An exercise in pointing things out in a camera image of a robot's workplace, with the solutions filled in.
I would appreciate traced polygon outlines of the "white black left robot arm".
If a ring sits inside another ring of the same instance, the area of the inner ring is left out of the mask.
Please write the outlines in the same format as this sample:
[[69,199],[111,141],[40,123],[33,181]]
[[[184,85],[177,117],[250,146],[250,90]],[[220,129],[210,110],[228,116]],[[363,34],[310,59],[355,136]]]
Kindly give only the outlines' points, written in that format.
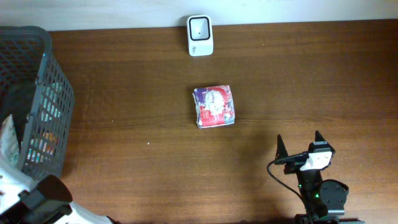
[[1,224],[116,224],[73,201],[66,185],[48,175],[36,182],[1,161]]

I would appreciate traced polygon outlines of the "red purple tissue pack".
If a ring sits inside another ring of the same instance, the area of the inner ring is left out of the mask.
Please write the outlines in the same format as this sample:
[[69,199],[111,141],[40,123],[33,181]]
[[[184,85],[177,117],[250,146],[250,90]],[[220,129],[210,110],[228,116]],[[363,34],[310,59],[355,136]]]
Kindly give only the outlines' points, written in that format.
[[234,124],[236,113],[229,85],[196,88],[192,95],[200,129]]

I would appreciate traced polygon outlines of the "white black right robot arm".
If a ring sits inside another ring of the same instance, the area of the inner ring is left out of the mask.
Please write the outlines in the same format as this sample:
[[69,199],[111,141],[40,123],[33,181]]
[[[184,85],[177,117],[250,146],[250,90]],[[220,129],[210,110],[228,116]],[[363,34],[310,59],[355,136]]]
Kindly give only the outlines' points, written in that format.
[[298,195],[305,213],[297,214],[294,223],[339,223],[345,214],[344,204],[349,187],[337,180],[322,179],[321,171],[331,165],[335,154],[334,148],[325,140],[319,131],[308,150],[300,154],[288,155],[282,136],[277,137],[277,150],[272,161],[277,166],[284,166],[284,174],[295,174],[298,180],[298,191],[286,184],[288,190]]

